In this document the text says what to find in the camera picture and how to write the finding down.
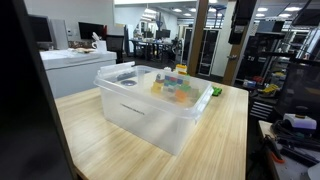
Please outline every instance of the wooden pillar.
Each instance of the wooden pillar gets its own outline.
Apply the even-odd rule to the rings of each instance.
[[[199,53],[203,35],[203,28],[207,22],[209,0],[198,0],[197,11],[193,23],[193,31],[190,41],[190,50],[188,55],[188,74],[196,75],[197,64],[199,61]]]

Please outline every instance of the plastic storage container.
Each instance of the plastic storage container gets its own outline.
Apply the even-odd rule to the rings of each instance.
[[[178,155],[210,100],[211,82],[132,65],[98,71],[94,83],[101,90],[105,118]]]

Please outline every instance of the ceiling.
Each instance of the ceiling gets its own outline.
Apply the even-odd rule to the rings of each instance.
[[[218,0],[218,3],[209,3],[209,6],[212,7],[226,7],[228,0]],[[166,3],[149,3],[143,4],[149,9],[153,10],[161,10],[168,12],[172,15],[178,17],[178,19],[190,19],[194,18],[195,12],[191,12],[190,8],[196,8],[196,1],[188,1],[188,2],[166,2]],[[268,10],[265,12],[257,12],[257,14],[263,14],[262,17],[256,17],[257,19],[265,19],[267,17],[277,17],[279,14],[290,14],[286,19],[292,20],[297,15],[298,11],[289,12],[285,11],[287,7],[300,7],[303,8],[307,0],[261,0],[259,7],[267,8]],[[141,6],[142,4],[132,4],[131,6]],[[320,0],[312,0],[311,4],[308,7],[312,7],[312,9],[320,9]],[[172,11],[173,8],[179,8],[181,12]],[[217,12],[208,12],[208,18],[215,18]]]

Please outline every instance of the ceiling light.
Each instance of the ceiling light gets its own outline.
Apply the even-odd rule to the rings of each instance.
[[[288,7],[285,9],[285,11],[299,11],[301,8],[299,7]]]
[[[178,9],[178,8],[173,8],[172,11],[175,11],[175,12],[181,12],[181,9]]]
[[[146,13],[152,13],[152,14],[155,14],[155,13],[157,13],[157,11],[154,11],[154,10],[152,10],[152,9],[146,9],[146,10],[144,10],[144,12],[146,12]]]
[[[214,9],[214,8],[210,8],[209,9],[209,12],[216,12],[217,10],[216,9]]]
[[[291,16],[291,14],[280,14],[279,16],[280,17],[289,17],[289,16]]]
[[[147,21],[151,21],[151,19],[145,18],[145,17],[141,17],[141,19],[144,19],[144,20],[147,20]]]
[[[147,18],[155,18],[155,16],[149,15],[149,14],[142,14],[143,17],[147,17]]]
[[[258,8],[259,12],[268,11],[268,8]]]
[[[263,17],[264,14],[256,14],[257,17]]]
[[[196,12],[197,10],[196,10],[196,8],[190,8],[189,11]]]

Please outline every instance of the office chair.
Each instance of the office chair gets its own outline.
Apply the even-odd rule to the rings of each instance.
[[[111,52],[117,53],[117,60],[116,63],[123,63],[123,40],[124,36],[119,35],[107,35],[106,42],[107,42],[107,50]]]

